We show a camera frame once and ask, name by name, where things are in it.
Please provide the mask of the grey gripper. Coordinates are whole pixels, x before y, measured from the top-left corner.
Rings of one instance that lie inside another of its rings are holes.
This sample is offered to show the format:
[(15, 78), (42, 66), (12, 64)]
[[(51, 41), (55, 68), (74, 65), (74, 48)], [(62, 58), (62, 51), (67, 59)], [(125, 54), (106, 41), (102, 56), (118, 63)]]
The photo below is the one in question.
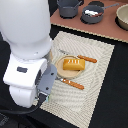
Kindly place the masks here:
[(43, 73), (39, 84), (37, 86), (38, 92), (44, 95), (49, 95), (51, 93), (52, 86), (57, 76), (56, 67), (51, 64), (46, 71)]

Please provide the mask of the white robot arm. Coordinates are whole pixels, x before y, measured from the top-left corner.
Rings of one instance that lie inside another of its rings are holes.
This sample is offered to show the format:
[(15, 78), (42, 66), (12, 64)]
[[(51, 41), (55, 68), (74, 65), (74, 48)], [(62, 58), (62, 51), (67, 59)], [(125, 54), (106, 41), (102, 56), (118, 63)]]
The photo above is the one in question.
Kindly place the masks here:
[(37, 96), (36, 78), (49, 64), (52, 39), (48, 0), (0, 0), (0, 32), (11, 54), (3, 81), (26, 108)]

